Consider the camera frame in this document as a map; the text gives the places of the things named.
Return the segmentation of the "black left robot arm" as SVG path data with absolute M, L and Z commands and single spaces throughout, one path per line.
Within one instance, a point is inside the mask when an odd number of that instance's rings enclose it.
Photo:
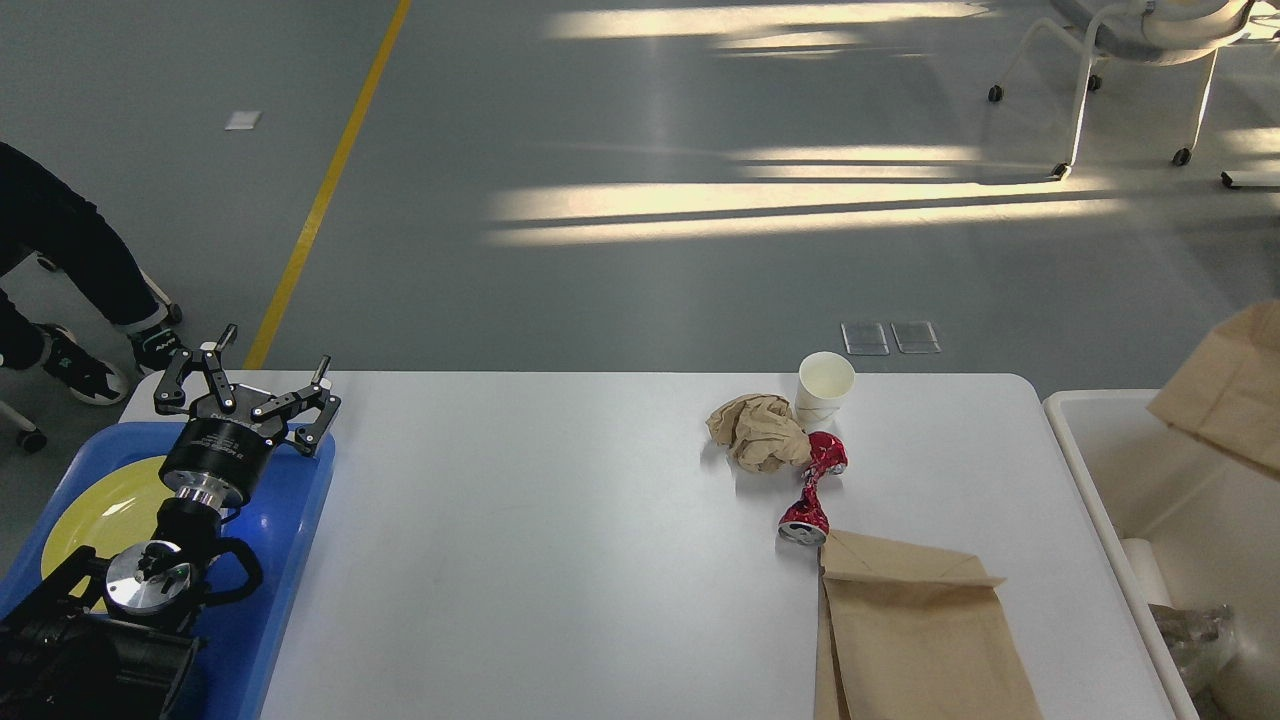
M 340 398 L 323 356 L 298 389 L 232 380 L 236 337 L 179 351 L 157 378 L 157 421 L 83 446 L 3 580 L 5 719 L 256 719 L 323 512 Z M 38 556 L 91 471 L 165 441 L 166 497 L 142 539 Z

